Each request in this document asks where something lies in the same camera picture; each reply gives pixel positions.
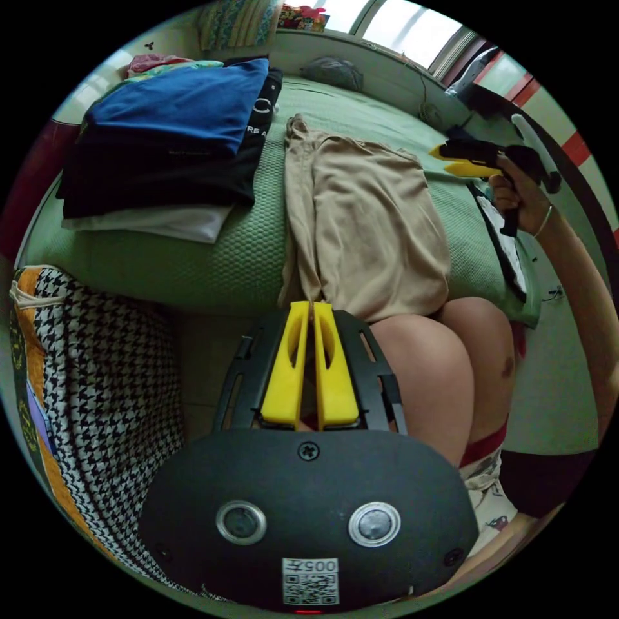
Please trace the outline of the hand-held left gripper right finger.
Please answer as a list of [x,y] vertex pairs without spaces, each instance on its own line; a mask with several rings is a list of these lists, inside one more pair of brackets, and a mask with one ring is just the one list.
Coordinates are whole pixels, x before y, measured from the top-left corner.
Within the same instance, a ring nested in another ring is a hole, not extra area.
[[330,304],[314,304],[314,342],[318,429],[354,425],[359,409]]

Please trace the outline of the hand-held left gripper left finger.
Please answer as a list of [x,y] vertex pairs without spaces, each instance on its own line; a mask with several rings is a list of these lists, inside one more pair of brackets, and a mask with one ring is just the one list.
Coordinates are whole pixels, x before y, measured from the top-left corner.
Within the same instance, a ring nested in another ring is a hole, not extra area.
[[290,304],[260,409],[262,420],[267,424],[299,428],[309,304],[308,301]]

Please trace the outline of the person's right hand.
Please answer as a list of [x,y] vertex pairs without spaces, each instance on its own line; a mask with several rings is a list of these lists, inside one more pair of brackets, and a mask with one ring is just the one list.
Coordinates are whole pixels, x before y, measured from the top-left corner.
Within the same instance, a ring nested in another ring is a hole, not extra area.
[[550,220],[553,205],[534,180],[516,169],[490,176],[489,185],[504,220],[515,215],[520,230],[532,237],[539,236]]

